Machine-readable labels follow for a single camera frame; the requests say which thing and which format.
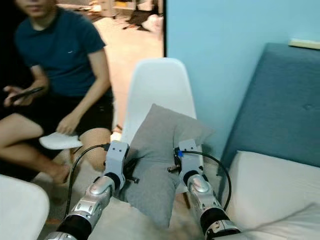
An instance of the man's hand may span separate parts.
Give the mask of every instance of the man's hand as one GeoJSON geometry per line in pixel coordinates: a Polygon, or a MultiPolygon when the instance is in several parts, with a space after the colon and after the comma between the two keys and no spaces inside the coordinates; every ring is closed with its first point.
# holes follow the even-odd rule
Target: man's hand
{"type": "Polygon", "coordinates": [[[13,96],[16,96],[18,94],[22,94],[23,92],[26,92],[27,89],[22,89],[21,87],[18,86],[6,86],[3,91],[9,93],[6,99],[4,100],[4,106],[9,107],[11,105],[14,106],[28,106],[32,103],[33,97],[31,95],[29,96],[24,96],[16,100],[15,102],[12,102],[11,98],[13,96]]]}
{"type": "Polygon", "coordinates": [[[80,115],[72,112],[60,121],[56,131],[61,134],[71,135],[78,126],[80,119],[80,115]]]}

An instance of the gray cushion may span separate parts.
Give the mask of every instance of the gray cushion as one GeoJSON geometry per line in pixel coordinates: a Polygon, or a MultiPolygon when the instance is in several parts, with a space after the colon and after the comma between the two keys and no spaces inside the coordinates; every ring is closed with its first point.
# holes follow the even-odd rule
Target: gray cushion
{"type": "Polygon", "coordinates": [[[212,133],[194,118],[153,104],[132,140],[127,157],[129,161],[138,159],[132,175],[140,182],[127,183],[120,198],[167,228],[180,183],[177,173],[167,171],[175,164],[173,148],[188,139],[194,139],[199,146],[212,133]]]}

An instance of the chair backrest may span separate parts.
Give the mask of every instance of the chair backrest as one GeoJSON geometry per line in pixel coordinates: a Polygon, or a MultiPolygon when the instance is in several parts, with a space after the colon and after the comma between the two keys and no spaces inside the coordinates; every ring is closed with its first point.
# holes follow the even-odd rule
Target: chair backrest
{"type": "Polygon", "coordinates": [[[131,143],[152,104],[197,118],[184,64],[173,58],[139,62],[131,81],[121,141],[131,143]]]}

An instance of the man's leg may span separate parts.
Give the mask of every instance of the man's leg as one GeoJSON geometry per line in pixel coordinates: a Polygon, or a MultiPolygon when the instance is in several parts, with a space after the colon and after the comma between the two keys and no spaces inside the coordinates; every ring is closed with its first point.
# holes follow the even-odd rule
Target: man's leg
{"type": "Polygon", "coordinates": [[[52,162],[34,147],[22,141],[43,134],[40,125],[14,113],[0,120],[0,158],[32,170],[50,175],[53,182],[61,184],[69,174],[69,167],[52,162]]]}
{"type": "MultiPolygon", "coordinates": [[[[80,140],[83,144],[82,149],[86,150],[94,145],[109,143],[110,136],[111,132],[106,128],[94,128],[88,130],[80,136],[80,140]]],[[[84,155],[84,159],[89,161],[96,171],[104,171],[106,154],[107,152],[102,147],[98,147],[87,152],[84,155]]]]}

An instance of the white chair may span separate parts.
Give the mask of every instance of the white chair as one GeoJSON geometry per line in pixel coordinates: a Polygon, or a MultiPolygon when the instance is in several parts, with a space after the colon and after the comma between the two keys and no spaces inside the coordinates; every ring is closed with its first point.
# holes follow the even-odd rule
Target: white chair
{"type": "MultiPolygon", "coordinates": [[[[197,119],[188,73],[181,61],[151,58],[137,64],[127,99],[122,142],[130,145],[152,104],[197,119]]],[[[184,192],[187,188],[180,184],[176,193],[184,192]]]]}
{"type": "Polygon", "coordinates": [[[41,187],[0,174],[0,239],[37,239],[49,206],[48,195],[41,187]]]}

